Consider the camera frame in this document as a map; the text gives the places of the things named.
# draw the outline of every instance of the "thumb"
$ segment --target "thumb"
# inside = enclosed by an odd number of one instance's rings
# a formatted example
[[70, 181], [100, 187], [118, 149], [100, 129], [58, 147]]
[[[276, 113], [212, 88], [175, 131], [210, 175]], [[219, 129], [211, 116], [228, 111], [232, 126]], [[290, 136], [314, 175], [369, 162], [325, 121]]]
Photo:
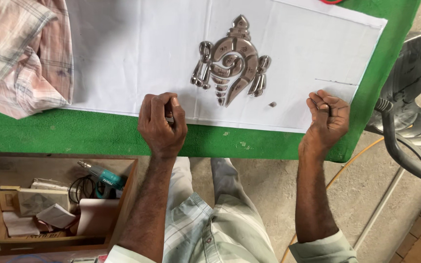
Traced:
[[177, 97], [172, 98], [172, 115], [173, 115], [173, 125], [172, 128], [175, 133], [188, 132], [188, 127], [186, 126], [185, 112], [178, 102]]
[[327, 125], [327, 119], [329, 118], [329, 106], [323, 104], [319, 106], [318, 113], [316, 113], [316, 123], [321, 126]]

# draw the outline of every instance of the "wrist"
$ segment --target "wrist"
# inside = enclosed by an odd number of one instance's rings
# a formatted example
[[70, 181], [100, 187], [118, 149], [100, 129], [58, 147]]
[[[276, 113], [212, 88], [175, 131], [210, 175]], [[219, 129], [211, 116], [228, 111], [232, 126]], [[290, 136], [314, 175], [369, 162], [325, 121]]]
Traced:
[[311, 162], [324, 162], [325, 157], [329, 149], [316, 149], [316, 150], [309, 150], [309, 149], [299, 149], [298, 150], [298, 159], [299, 160], [307, 160]]
[[165, 156], [161, 154], [152, 153], [150, 162], [159, 162], [159, 163], [175, 163], [176, 156]]

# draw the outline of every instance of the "hand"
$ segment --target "hand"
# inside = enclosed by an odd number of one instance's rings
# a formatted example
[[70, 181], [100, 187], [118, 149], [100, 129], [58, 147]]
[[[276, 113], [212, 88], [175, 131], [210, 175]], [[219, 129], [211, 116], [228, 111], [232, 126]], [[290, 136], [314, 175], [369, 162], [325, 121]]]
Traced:
[[[173, 123], [165, 117], [173, 117]], [[188, 127], [176, 93], [147, 94], [142, 102], [137, 130], [149, 145], [152, 156], [175, 159], [183, 146]]]
[[311, 111], [311, 126], [298, 146], [298, 154], [324, 160], [329, 149], [348, 131], [350, 106], [324, 90], [311, 92], [306, 103]]

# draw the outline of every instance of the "pink checkered cloth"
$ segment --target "pink checkered cloth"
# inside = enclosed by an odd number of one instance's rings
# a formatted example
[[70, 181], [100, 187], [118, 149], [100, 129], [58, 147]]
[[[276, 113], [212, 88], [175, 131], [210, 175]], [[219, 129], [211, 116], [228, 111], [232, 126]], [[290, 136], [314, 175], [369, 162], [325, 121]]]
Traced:
[[64, 0], [0, 0], [0, 112], [70, 105], [73, 50]]

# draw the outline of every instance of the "concrete floor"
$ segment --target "concrete floor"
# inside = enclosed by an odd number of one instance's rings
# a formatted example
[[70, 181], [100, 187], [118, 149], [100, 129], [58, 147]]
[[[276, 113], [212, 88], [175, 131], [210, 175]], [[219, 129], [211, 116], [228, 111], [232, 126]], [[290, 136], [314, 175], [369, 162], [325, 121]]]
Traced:
[[[421, 31], [421, 6], [412, 30]], [[417, 99], [421, 105], [421, 95]], [[354, 155], [380, 138], [364, 132]], [[210, 160], [191, 158], [193, 187], [213, 206]], [[243, 187], [264, 221], [277, 258], [280, 260], [295, 234], [295, 192], [297, 161], [232, 159]], [[147, 158], [141, 158], [146, 164]], [[342, 164], [326, 162], [330, 181]], [[387, 153], [384, 143], [373, 146], [346, 169], [328, 191], [330, 206], [340, 229], [354, 245], [399, 165]], [[395, 188], [369, 235], [358, 250], [361, 262], [388, 262], [421, 210], [421, 180], [406, 172]], [[290, 255], [286, 262], [295, 262]]]

